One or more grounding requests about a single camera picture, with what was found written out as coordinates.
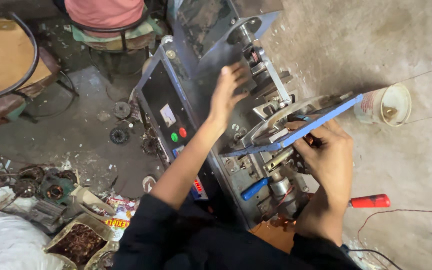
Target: plastic bag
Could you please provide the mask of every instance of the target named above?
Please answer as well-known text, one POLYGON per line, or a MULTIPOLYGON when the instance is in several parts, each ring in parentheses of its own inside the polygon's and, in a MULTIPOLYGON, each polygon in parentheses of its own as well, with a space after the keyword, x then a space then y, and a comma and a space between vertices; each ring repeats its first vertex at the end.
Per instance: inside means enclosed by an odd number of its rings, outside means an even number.
POLYGON ((63 261, 43 252, 49 241, 27 220, 0 212, 0 270, 63 269, 63 261))

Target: blue handle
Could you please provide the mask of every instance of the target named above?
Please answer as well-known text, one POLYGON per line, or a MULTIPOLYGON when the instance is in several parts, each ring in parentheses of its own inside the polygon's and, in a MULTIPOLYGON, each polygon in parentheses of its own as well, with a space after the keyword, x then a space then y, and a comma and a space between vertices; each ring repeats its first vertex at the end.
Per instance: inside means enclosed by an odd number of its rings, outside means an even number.
POLYGON ((269 177, 262 178, 261 180, 255 182, 250 187, 248 187, 248 189, 243 191, 241 193, 241 197, 243 198, 243 200, 247 201, 247 200, 251 199, 251 197, 253 197, 256 193, 258 193, 258 191, 262 187, 264 187, 268 184, 268 179, 269 179, 269 177))

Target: hand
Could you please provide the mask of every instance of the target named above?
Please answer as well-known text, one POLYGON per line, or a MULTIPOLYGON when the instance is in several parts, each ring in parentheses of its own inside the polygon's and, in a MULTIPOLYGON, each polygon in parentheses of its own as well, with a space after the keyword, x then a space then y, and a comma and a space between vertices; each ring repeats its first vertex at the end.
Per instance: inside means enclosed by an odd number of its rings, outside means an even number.
MULTIPOLYGON (((297 129, 304 124, 304 121, 295 121, 285 126, 297 129)), ((293 145, 308 164, 313 177, 326 191, 328 199, 336 200, 346 208, 353 177, 353 139, 333 119, 310 133, 321 139, 319 148, 309 146, 303 138, 297 139, 293 145)))
POLYGON ((230 121, 234 106, 248 96, 248 93, 234 95, 234 90, 248 80, 246 70, 237 62, 221 69, 216 89, 211 98, 208 120, 223 134, 230 121))

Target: pink shirt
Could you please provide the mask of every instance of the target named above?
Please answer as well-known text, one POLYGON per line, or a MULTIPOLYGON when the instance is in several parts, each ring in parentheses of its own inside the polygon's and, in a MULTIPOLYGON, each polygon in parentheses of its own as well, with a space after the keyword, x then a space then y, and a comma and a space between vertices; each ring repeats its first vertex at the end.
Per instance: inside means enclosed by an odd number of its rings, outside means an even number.
MULTIPOLYGON (((143 13, 143 0, 64 0, 71 20, 94 28, 117 28, 134 23, 143 13)), ((95 33, 92 36, 109 38, 119 33, 95 33)))

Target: screw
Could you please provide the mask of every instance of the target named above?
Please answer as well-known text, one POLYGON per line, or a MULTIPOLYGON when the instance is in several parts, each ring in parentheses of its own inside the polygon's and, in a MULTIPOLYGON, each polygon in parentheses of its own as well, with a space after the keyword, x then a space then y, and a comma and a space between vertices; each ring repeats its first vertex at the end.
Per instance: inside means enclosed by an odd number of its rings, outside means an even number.
POLYGON ((175 58, 176 57, 176 53, 173 51, 173 50, 168 50, 167 52, 166 52, 166 56, 168 57, 168 58, 170 58, 170 59, 173 59, 173 58, 175 58))

